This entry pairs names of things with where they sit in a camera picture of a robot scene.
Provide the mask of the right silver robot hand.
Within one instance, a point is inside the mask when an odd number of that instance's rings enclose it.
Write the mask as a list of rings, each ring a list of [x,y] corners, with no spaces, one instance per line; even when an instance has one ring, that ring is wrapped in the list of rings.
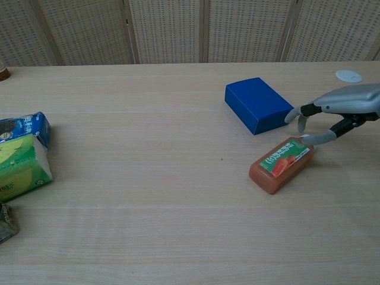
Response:
[[[312,102],[293,108],[284,118],[286,124],[298,119],[298,132],[303,133],[309,117],[318,113],[342,116],[330,129],[302,138],[305,145],[321,145],[336,140],[367,121],[379,119],[379,84],[349,85],[335,89]]]

